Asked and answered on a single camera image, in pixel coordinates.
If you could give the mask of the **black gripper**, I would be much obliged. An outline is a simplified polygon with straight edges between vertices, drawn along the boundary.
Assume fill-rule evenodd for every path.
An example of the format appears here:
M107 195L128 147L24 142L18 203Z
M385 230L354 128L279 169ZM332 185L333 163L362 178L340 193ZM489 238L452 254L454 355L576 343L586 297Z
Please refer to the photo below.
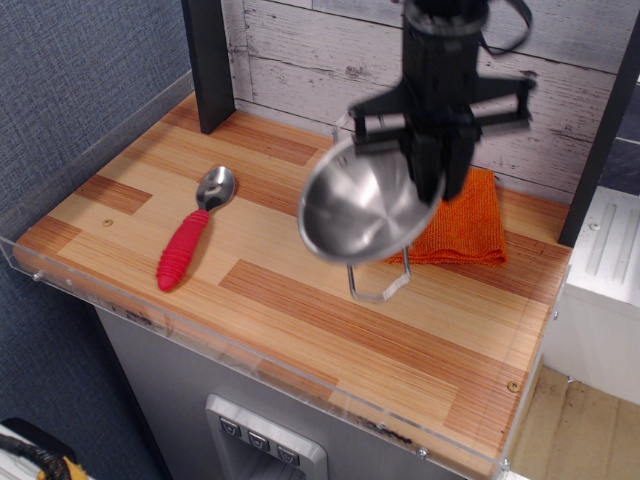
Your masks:
M349 107L358 153L408 144L410 177L423 203L435 203L443 191L445 201L461 193L486 127L529 124L529 93L536 83L477 72L479 50L488 48L484 24L483 19L406 19L400 81Z

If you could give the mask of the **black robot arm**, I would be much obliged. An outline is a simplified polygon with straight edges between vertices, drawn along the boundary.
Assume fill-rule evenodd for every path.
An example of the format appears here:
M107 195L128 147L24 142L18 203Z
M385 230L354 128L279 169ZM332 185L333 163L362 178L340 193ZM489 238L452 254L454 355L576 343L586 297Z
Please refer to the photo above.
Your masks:
M397 143L423 203L461 192L485 128L520 128L531 119L534 80L477 72L489 12L486 1L405 2L399 82L349 108L356 152Z

